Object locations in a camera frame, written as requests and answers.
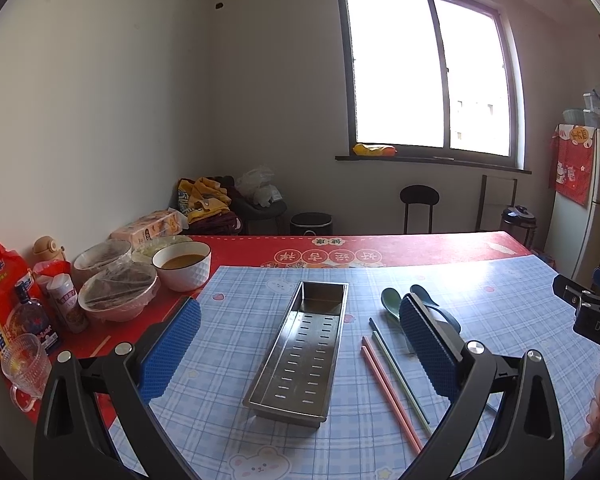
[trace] yellow clothing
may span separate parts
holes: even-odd
[[[215,180],[201,177],[195,182],[185,178],[178,184],[178,208],[189,224],[229,211],[231,199]]]

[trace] yellow object on window sill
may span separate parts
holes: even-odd
[[[394,156],[395,148],[388,144],[356,144],[353,153],[361,156]]]

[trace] black stool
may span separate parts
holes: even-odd
[[[333,223],[327,213],[298,213],[289,224],[292,236],[331,236]]]
[[[407,186],[400,192],[400,200],[404,202],[404,234],[407,234],[407,223],[409,221],[409,205],[425,204],[429,206],[429,234],[433,224],[433,206],[440,201],[439,193],[429,186]]]

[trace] blue plaid table mat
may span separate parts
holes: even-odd
[[[371,335],[373,317],[432,426],[439,423],[448,400],[436,395],[417,357],[407,355],[398,324],[380,303],[384,288],[405,294],[419,283],[458,319],[465,340],[504,355],[542,352],[567,457],[585,429],[600,347],[573,332],[574,310],[552,293],[555,275],[535,256],[374,269],[220,267],[198,298],[198,335],[150,407],[204,480],[397,479],[414,452],[366,368],[360,340]],[[242,406],[299,280],[349,283],[329,415],[319,430],[261,418]],[[424,443],[418,419],[402,401]],[[490,403],[497,405],[497,396]],[[485,412],[457,472],[475,463],[492,423]],[[117,420],[110,434],[123,463],[143,472]]]

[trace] bottle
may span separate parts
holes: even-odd
[[[59,317],[74,334],[88,327],[89,321],[78,305],[78,293],[68,274],[57,274],[46,284],[46,291],[56,304]]]
[[[50,305],[51,308],[54,310],[54,313],[56,314],[56,321],[60,325],[60,328],[68,329],[66,323],[64,322],[64,317],[62,317],[62,314],[60,314],[60,310],[58,309],[56,300],[54,300],[54,298],[51,297],[51,294],[49,294],[49,291],[46,290],[47,285],[51,283],[51,280],[53,278],[51,276],[45,276],[44,274],[40,274],[39,276],[36,276],[35,279],[36,283],[40,287],[40,292],[42,292],[42,296],[45,298],[45,303]]]
[[[38,300],[32,300],[26,280],[20,280],[14,287],[20,304],[11,313],[10,326],[18,326],[24,333],[34,334],[42,348],[51,354],[61,343],[60,336],[51,325],[45,309]]]

